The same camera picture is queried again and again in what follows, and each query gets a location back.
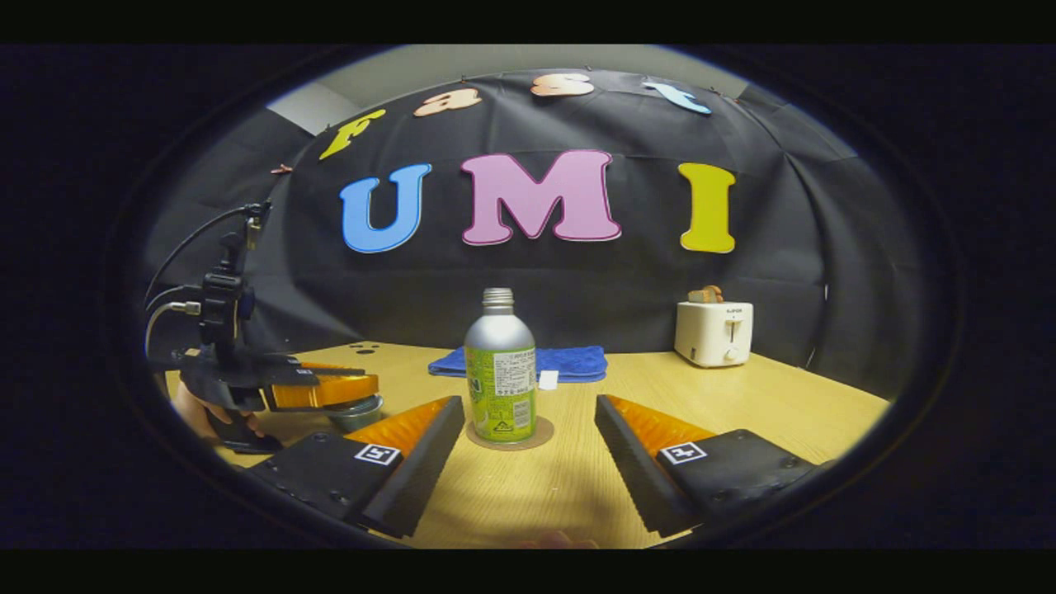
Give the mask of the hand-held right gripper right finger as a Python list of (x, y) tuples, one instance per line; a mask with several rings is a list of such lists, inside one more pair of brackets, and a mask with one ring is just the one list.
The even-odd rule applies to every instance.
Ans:
[(818, 466), (747, 429), (709, 430), (611, 394), (595, 423), (646, 530), (727, 530), (791, 495)]

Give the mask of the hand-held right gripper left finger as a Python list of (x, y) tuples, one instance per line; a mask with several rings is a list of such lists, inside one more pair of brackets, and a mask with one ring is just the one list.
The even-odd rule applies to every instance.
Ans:
[(257, 483), (358, 530), (415, 533), (464, 425), (459, 395), (350, 435), (317, 431), (247, 470)]

